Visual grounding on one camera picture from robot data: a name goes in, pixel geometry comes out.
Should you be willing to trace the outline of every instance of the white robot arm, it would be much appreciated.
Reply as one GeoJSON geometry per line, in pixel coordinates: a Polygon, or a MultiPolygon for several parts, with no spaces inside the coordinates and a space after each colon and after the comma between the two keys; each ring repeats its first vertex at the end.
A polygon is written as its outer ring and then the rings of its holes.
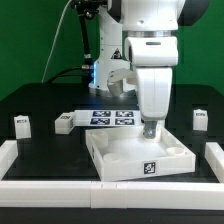
{"type": "Polygon", "coordinates": [[[171,67],[178,63],[177,39],[172,31],[178,29],[178,19],[183,25],[192,25],[208,5],[209,0],[108,1],[109,14],[123,24],[127,33],[124,52],[137,76],[145,138],[155,138],[157,121],[164,120],[168,112],[171,67]],[[196,7],[196,16],[192,4],[196,7]]]}
{"type": "MultiPolygon", "coordinates": [[[[106,7],[99,7],[100,55],[94,63],[94,79],[89,84],[92,94],[111,97],[107,87],[108,75],[120,68],[130,68],[130,63],[122,58],[122,25],[108,13],[106,7]]],[[[122,81],[122,96],[133,95],[134,86],[122,81]]]]}

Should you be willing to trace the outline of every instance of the cable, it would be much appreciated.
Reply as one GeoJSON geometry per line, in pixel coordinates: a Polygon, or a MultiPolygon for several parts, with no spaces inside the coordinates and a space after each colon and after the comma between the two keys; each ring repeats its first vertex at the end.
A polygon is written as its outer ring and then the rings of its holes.
{"type": "Polygon", "coordinates": [[[74,77],[82,77],[83,74],[77,74],[77,75],[60,75],[60,76],[57,76],[57,77],[54,77],[54,79],[52,78],[52,80],[48,80],[46,83],[47,84],[50,84],[52,83],[55,79],[57,78],[64,78],[64,77],[70,77],[70,76],[74,76],[74,77]]]}
{"type": "Polygon", "coordinates": [[[86,29],[86,19],[84,15],[79,15],[79,23],[80,23],[81,31],[82,31],[84,53],[88,55],[90,54],[90,48],[89,48],[89,40],[88,40],[88,34],[86,29]]]}
{"type": "Polygon", "coordinates": [[[46,64],[45,69],[44,69],[44,74],[43,74],[43,77],[42,77],[42,83],[44,82],[44,79],[45,79],[45,76],[46,76],[46,73],[47,73],[47,69],[48,69],[48,66],[49,66],[54,48],[55,48],[55,44],[56,44],[56,41],[57,41],[57,38],[58,38],[58,34],[59,34],[61,24],[62,24],[64,16],[65,16],[66,10],[67,10],[67,8],[68,8],[68,6],[70,5],[71,2],[72,2],[72,0],[68,1],[68,3],[65,5],[64,10],[61,14],[61,18],[60,18],[60,21],[58,23],[58,27],[57,27],[57,30],[56,30],[56,33],[55,33],[55,36],[54,36],[54,41],[53,41],[53,44],[52,44],[52,47],[51,47],[50,55],[47,59],[47,64],[46,64]]]}
{"type": "Polygon", "coordinates": [[[77,70],[82,70],[82,68],[81,67],[72,67],[72,68],[65,69],[65,70],[59,72],[58,74],[56,74],[55,76],[53,76],[52,78],[50,78],[46,83],[52,83],[55,79],[60,78],[60,77],[75,76],[75,75],[64,75],[64,74],[71,72],[71,71],[77,71],[77,70]]]}

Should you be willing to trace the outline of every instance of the blue light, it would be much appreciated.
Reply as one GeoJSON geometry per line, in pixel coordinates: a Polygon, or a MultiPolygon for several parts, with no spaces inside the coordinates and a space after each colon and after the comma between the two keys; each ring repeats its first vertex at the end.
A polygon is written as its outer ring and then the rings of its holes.
{"type": "Polygon", "coordinates": [[[96,85],[96,62],[93,65],[93,84],[96,85]]]}

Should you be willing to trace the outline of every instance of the white box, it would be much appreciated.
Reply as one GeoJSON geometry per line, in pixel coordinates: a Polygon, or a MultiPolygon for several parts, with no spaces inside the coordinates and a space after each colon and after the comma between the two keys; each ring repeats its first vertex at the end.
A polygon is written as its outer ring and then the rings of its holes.
{"type": "Polygon", "coordinates": [[[68,135],[75,127],[75,112],[63,113],[55,121],[55,133],[68,135]]]}
{"type": "Polygon", "coordinates": [[[208,114],[206,110],[194,110],[193,117],[193,130],[207,131],[208,127],[208,114]]]}
{"type": "Polygon", "coordinates": [[[16,139],[31,138],[30,121],[28,116],[14,117],[16,139]]]}
{"type": "Polygon", "coordinates": [[[86,130],[87,148],[102,181],[194,172],[195,155],[165,128],[158,126],[151,141],[142,132],[141,126],[86,130]]]}

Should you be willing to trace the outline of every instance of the black table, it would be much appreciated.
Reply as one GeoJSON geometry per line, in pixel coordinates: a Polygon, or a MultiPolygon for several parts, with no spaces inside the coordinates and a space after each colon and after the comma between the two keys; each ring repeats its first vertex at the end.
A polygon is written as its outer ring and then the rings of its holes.
{"type": "MultiPolygon", "coordinates": [[[[32,138],[18,140],[19,156],[3,180],[99,180],[85,145],[85,130],[55,135],[54,121],[74,110],[137,110],[135,97],[93,96],[79,84],[29,84],[0,102],[0,143],[15,139],[14,117],[28,115],[32,138]]],[[[218,183],[204,159],[206,142],[224,144],[224,97],[201,85],[172,87],[166,128],[197,156],[195,173],[141,179],[218,183]],[[193,110],[208,112],[208,131],[192,131],[193,110]]],[[[221,223],[224,211],[161,209],[0,208],[0,223],[221,223]]]]}

